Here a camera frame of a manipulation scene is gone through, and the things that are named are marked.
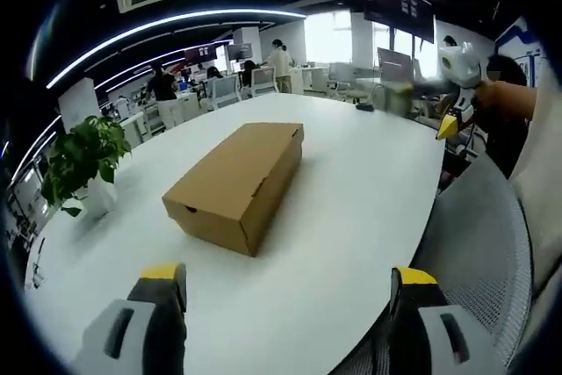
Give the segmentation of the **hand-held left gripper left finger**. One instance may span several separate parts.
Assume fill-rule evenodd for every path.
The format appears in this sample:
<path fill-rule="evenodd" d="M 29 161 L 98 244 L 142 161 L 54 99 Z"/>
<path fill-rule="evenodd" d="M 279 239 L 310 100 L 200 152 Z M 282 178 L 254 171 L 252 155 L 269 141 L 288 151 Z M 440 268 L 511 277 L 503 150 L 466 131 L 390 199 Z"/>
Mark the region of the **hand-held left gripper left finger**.
<path fill-rule="evenodd" d="M 76 374 L 182 374 L 187 327 L 186 267 L 146 268 L 83 331 Z"/>

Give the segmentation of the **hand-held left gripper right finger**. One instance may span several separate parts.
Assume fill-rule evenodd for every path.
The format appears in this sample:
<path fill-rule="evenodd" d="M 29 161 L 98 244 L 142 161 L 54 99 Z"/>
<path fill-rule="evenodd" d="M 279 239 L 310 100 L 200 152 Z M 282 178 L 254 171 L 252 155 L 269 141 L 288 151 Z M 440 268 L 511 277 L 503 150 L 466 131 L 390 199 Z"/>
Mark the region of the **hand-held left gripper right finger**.
<path fill-rule="evenodd" d="M 391 374 L 507 372 L 484 327 L 422 270 L 392 268 L 386 343 Z"/>

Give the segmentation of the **person's right hand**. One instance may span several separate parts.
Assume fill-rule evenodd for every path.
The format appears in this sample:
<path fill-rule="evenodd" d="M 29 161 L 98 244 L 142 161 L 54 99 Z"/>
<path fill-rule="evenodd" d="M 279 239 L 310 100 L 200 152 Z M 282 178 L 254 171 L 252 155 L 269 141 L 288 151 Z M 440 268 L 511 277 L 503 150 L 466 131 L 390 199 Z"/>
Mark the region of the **person's right hand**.
<path fill-rule="evenodd" d="M 483 80 L 475 87 L 472 104 L 477 110 L 486 110 L 500 104 L 500 81 Z"/>

